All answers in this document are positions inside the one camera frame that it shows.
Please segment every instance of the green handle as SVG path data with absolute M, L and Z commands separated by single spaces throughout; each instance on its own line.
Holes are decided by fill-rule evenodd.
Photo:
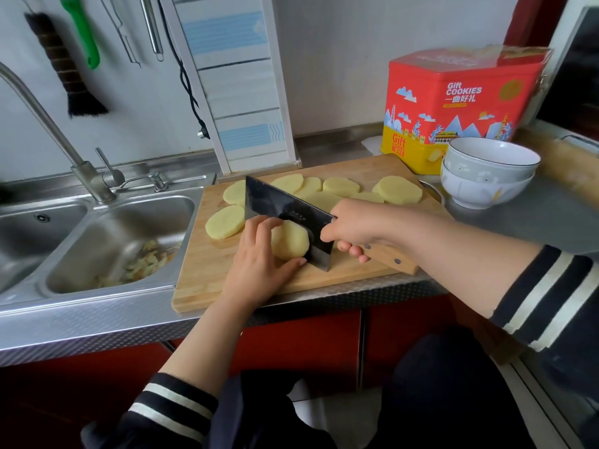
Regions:
M 100 64 L 100 52 L 98 52 L 98 46 L 96 45 L 96 41 L 94 41 L 92 29 L 89 26 L 89 22 L 87 22 L 85 12 L 83 12 L 81 0 L 61 0 L 61 5 L 65 8 L 66 12 L 71 14 L 73 22 L 75 22 L 77 32 L 81 41 L 83 41 L 83 46 L 87 53 L 87 66 L 90 69 L 97 68 Z

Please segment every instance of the drain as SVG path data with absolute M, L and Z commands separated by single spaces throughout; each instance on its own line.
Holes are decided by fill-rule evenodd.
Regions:
M 39 213 L 34 215 L 35 220 L 41 222 L 42 224 L 46 224 L 50 222 L 50 216 L 47 214 Z

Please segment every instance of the kitchen counter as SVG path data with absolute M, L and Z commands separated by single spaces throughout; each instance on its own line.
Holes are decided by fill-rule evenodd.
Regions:
M 363 128 L 299 138 L 303 166 L 368 157 L 359 138 Z M 438 176 L 424 176 L 431 184 Z M 573 253 L 599 252 L 599 212 L 557 182 L 536 177 L 515 200 L 485 211 L 461 208 L 447 199 L 454 218 L 517 238 L 552 244 Z M 339 309 L 405 301 L 444 293 L 420 271 L 398 273 L 275 297 L 251 317 L 250 325 L 307 317 Z M 177 314 L 173 289 L 75 302 L 0 316 L 0 366 L 78 355 L 184 337 L 203 311 Z

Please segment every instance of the bowl rim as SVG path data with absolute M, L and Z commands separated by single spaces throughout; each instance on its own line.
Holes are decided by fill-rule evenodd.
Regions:
M 520 181 L 514 181 L 514 182 L 504 182 L 502 184 L 500 183 L 492 183 L 492 182 L 478 182 L 478 181 L 472 181 L 469 180 L 468 178 L 462 178 L 461 176 L 456 175 L 455 173 L 453 173 L 450 169 L 448 169 L 445 166 L 445 158 L 443 158 L 443 160 L 441 161 L 441 173 L 443 173 L 443 171 L 446 171 L 447 173 L 449 173 L 450 175 L 452 175 L 453 177 L 457 178 L 458 180 L 462 180 L 462 181 L 468 181 L 468 182 L 472 182 L 474 184 L 480 185 L 480 186 L 511 186 L 511 185 L 515 185 L 515 184 L 521 184 L 523 182 L 527 182 L 530 181 L 534 178 L 534 176 L 537 174 L 536 170 L 533 170 L 533 174 L 530 175 L 528 178 L 526 178 L 525 180 L 520 180 Z
M 531 152 L 535 153 L 535 155 L 538 157 L 538 160 L 536 162 L 532 163 L 532 164 L 509 164 L 509 163 L 505 163 L 505 162 L 498 162 L 496 160 L 483 159 L 481 157 L 472 156 L 471 154 L 468 154 L 467 152 L 464 152 L 464 151 L 461 151 L 461 150 L 457 149 L 452 144 L 453 141 L 456 141 L 456 140 L 459 141 L 460 139 L 465 139 L 465 138 L 475 138 L 476 140 L 485 141 L 485 142 L 492 142 L 492 143 L 496 143 L 496 142 L 508 143 L 508 144 L 514 145 L 514 146 L 516 146 L 518 148 L 523 148 L 525 150 L 528 150 L 528 151 L 531 151 Z M 454 151 L 460 153 L 460 154 L 463 154 L 465 156 L 471 157 L 471 158 L 476 159 L 476 160 L 480 160 L 480 161 L 483 161 L 483 162 L 490 162 L 492 164 L 509 165 L 510 167 L 531 167 L 531 166 L 538 165 L 538 164 L 541 163 L 541 156 L 536 151 L 533 151 L 533 150 L 531 150 L 530 148 L 527 148 L 527 147 L 523 147 L 522 145 L 518 145 L 517 143 L 505 142 L 504 140 L 488 139 L 488 138 L 483 138 L 483 137 L 456 137 L 456 138 L 451 139 L 449 141 L 447 149 L 450 149 L 450 148 L 453 149 Z

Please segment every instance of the stacked bowls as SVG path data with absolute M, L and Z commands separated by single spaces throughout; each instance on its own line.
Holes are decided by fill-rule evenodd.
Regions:
M 458 137 L 447 147 L 441 183 L 460 206 L 484 210 L 520 194 L 540 161 L 536 152 L 515 143 Z

